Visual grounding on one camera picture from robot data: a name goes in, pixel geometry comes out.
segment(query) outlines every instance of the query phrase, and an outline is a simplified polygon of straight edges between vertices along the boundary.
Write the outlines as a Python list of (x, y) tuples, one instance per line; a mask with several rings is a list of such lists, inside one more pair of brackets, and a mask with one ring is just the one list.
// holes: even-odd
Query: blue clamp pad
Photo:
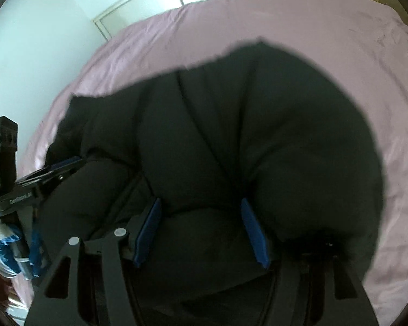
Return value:
[(254, 250), (257, 262), (261, 263), (263, 268), (268, 269), (271, 265), (270, 241), (266, 238), (264, 230), (252, 210), (247, 199), (243, 199), (240, 204), (243, 224), (249, 236), (252, 249)]
[(133, 264), (136, 268), (140, 268), (142, 263), (146, 261), (150, 252), (150, 245), (156, 235), (161, 219), (162, 204), (161, 200), (157, 199), (148, 213), (147, 219), (145, 220), (145, 223), (136, 238), (135, 253), (133, 257)]

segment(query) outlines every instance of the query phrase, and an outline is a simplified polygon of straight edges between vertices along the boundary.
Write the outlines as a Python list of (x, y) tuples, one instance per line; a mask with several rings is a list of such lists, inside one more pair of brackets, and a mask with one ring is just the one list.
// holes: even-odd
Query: bed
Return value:
[(314, 63), (358, 104), (374, 130), (385, 164), (386, 206), (377, 252), (363, 284), (382, 326), (391, 325), (399, 314), (393, 325), (408, 325), (406, 1), (210, 0), (131, 25), (101, 47), (56, 97), (31, 138), (18, 176), (43, 166), (73, 95), (112, 94), (257, 39)]

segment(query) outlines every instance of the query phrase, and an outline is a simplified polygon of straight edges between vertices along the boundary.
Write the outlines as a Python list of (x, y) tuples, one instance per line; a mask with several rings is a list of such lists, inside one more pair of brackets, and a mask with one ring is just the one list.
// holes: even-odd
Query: pink duvet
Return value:
[(18, 175), (42, 167), (72, 95), (111, 94), (259, 38), (314, 62), (355, 100), (375, 133), (386, 207), (364, 286), (387, 326), (408, 302), (408, 27), (390, 7), (371, 0), (210, 0), (131, 25), (57, 96)]

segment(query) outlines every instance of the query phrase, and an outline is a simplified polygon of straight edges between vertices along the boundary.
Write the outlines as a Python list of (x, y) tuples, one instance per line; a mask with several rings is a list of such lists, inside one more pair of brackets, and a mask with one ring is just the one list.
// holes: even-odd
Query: white screw head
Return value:
[(70, 238), (70, 240), (68, 240), (68, 243), (70, 245), (77, 245), (80, 242), (80, 239), (76, 236), (73, 236), (72, 238)]
[(126, 233), (127, 233), (127, 230), (125, 230), (124, 228), (115, 229), (115, 232), (114, 232), (115, 236), (124, 236), (126, 235)]

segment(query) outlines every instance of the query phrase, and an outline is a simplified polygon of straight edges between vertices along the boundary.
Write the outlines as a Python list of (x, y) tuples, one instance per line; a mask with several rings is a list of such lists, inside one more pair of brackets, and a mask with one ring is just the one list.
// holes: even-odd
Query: black jacket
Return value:
[(314, 67), (264, 43), (73, 98), (47, 164), (73, 155), (87, 164), (39, 213), (47, 252), (54, 259), (71, 236), (104, 236), (161, 198), (134, 281), (155, 324), (255, 323), (270, 277), (240, 219), (244, 197), (275, 240), (325, 231), (360, 278), (370, 265), (383, 182), (369, 126)]

